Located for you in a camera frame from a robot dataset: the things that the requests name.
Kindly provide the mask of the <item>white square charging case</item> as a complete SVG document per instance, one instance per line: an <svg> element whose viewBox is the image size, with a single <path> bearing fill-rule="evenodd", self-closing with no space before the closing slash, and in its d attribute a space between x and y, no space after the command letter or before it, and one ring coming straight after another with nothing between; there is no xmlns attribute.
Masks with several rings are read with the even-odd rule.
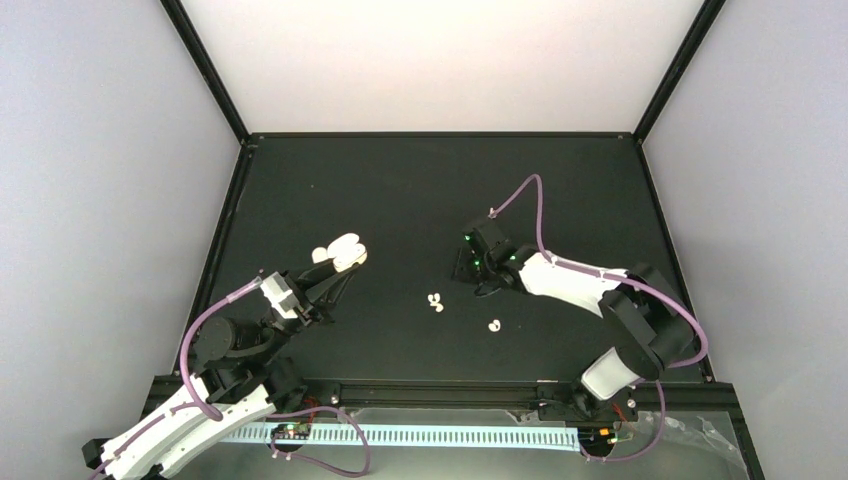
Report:
<svg viewBox="0 0 848 480"><path fill-rule="evenodd" d="M332 241L326 248L328 258L337 272L344 272L367 259L367 249L355 233L346 233Z"/></svg>

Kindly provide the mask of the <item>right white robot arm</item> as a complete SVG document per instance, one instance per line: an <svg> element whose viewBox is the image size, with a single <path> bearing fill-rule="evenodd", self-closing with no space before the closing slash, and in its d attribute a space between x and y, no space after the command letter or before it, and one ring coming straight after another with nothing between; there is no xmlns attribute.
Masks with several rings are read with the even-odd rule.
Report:
<svg viewBox="0 0 848 480"><path fill-rule="evenodd" d="M658 379L696 338L669 283L649 265L603 269L560 260L515 244L488 217L468 224L463 238L452 277L474 285L476 297L507 290L547 297L595 315L610 330L611 346L553 397L582 419L598 417L621 390Z"/></svg>

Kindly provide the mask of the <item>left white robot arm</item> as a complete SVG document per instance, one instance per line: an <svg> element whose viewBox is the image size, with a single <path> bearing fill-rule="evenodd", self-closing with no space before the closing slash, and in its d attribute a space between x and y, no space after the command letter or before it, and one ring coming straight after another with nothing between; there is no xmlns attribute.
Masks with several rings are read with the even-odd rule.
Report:
<svg viewBox="0 0 848 480"><path fill-rule="evenodd" d="M304 406L308 387L284 347L331 322L363 262L257 276L210 306L181 342L180 387L125 433L83 446L91 475L169 479L240 427Z"/></svg>

